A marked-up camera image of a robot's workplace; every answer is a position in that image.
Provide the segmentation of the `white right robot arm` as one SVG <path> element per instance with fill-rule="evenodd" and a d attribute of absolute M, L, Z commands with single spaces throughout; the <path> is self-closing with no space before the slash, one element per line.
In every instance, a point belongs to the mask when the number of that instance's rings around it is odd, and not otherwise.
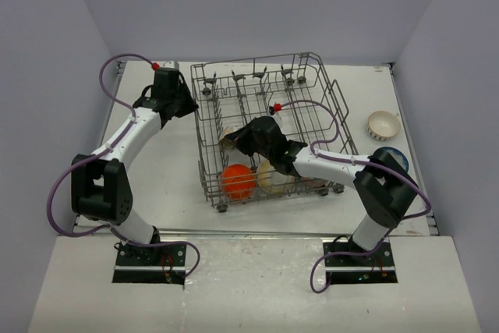
<path fill-rule="evenodd" d="M 354 264 L 364 265 L 375 257 L 375 247 L 402 221 L 419 191 L 385 150 L 368 156 L 323 151 L 317 141 L 307 144 L 287 139 L 270 116 L 255 118 L 223 140 L 244 155 L 266 158 L 282 175 L 323 179 L 354 189 L 366 211 L 348 245 Z"/>

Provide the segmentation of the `beige white bowl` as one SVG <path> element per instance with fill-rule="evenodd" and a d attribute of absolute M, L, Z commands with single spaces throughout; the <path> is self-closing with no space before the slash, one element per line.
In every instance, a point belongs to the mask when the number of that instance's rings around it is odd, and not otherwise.
<path fill-rule="evenodd" d="M 398 117 L 387 111 L 372 112 L 367 119 L 367 132 L 375 140 L 387 141 L 402 130 Z"/>

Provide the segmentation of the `floral white bowl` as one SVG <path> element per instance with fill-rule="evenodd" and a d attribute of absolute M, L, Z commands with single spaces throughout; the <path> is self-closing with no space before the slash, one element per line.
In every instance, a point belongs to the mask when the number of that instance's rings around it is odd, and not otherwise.
<path fill-rule="evenodd" d="M 232 135 L 233 133 L 237 133 L 241 129 L 241 126 L 233 125 L 227 126 L 222 130 L 222 133 L 219 137 L 218 146 L 222 150 L 235 150 L 234 139 L 235 137 Z"/>

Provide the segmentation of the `grey wire dish rack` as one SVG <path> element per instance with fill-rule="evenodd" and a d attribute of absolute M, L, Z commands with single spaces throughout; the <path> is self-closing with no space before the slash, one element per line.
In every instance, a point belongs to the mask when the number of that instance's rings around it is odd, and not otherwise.
<path fill-rule="evenodd" d="M 217 211 L 273 197 L 344 191 L 342 182 L 292 168 L 292 158 L 311 143 L 357 153 L 346 122 L 349 107 L 318 54 L 198 62 L 190 78 L 199 104 L 200 183 Z"/>

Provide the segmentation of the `blue patterned bowl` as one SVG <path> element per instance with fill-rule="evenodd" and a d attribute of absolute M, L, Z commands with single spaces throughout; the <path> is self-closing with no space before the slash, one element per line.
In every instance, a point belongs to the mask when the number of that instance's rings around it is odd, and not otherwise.
<path fill-rule="evenodd" d="M 406 172 L 409 171 L 409 160 L 400 150 L 394 147 L 382 147 L 382 150 L 388 152 Z"/>

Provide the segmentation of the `yellow rimmed white bowl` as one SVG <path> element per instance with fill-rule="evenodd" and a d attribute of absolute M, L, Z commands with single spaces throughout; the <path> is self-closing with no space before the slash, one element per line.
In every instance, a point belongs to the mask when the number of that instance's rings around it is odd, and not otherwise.
<path fill-rule="evenodd" d="M 281 174 L 264 159 L 257 167 L 257 184 L 267 194 L 284 194 L 294 188 L 295 177 Z"/>

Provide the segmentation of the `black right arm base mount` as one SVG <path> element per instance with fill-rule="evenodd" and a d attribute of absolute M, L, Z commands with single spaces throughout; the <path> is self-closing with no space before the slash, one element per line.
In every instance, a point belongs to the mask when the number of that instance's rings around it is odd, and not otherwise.
<path fill-rule="evenodd" d="M 329 285 L 394 284 L 398 282 L 391 244 L 385 240 L 368 257 L 336 255 L 324 260 Z"/>

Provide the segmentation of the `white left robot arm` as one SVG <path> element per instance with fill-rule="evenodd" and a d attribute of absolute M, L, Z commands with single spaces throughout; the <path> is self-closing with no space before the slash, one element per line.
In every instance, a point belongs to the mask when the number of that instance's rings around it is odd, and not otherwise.
<path fill-rule="evenodd" d="M 122 241 L 135 246 L 143 264 L 161 259 L 157 229 L 133 208 L 128 169 L 147 142 L 173 118 L 198 109 L 178 69 L 157 68 L 153 83 L 133 103 L 132 113 L 107 143 L 91 155 L 74 157 L 71 171 L 73 212 L 111 227 Z"/>

